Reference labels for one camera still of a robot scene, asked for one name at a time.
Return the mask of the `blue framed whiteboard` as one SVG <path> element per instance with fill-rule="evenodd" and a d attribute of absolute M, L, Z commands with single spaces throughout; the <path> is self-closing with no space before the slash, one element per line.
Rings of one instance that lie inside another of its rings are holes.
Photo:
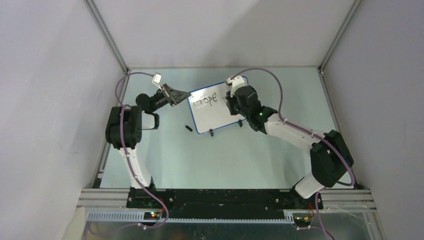
<path fill-rule="evenodd" d="M 231 88 L 223 81 L 190 92 L 191 96 L 187 100 L 198 134 L 206 134 L 245 120 L 240 114 L 230 114 L 226 96 Z"/>

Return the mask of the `black marker cap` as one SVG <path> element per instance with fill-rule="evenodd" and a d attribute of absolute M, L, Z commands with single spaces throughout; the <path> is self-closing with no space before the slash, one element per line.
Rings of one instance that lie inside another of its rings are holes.
<path fill-rule="evenodd" d="M 193 129 L 192 129 L 190 126 L 185 125 L 184 127 L 185 127 L 187 130 L 189 130 L 190 132 L 193 132 Z"/>

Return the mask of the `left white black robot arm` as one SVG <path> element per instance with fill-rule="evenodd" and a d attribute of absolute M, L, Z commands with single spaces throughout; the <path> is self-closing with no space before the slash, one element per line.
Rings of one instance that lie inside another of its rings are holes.
<path fill-rule="evenodd" d="M 147 189 L 153 185 L 153 177 L 142 159 L 139 144 L 144 131 L 159 128 L 160 116 L 156 111 L 167 105 L 175 107 L 191 95 L 189 92 L 176 90 L 164 84 L 152 96 L 139 94 L 135 99 L 135 105 L 111 108 L 105 128 L 105 139 L 118 150 L 126 163 L 131 188 Z"/>

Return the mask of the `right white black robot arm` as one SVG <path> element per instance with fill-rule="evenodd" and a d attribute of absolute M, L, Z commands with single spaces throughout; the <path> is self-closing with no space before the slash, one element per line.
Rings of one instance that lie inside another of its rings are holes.
<path fill-rule="evenodd" d="M 312 195 L 339 184 L 345 173 L 351 179 L 348 185 L 355 184 L 354 160 L 338 131 L 319 132 L 288 121 L 277 110 L 262 105 L 250 85 L 231 89 L 225 98 L 230 114 L 244 117 L 255 132 L 278 137 L 310 157 L 311 172 L 294 185 L 290 196 L 295 208 L 304 209 L 310 204 Z"/>

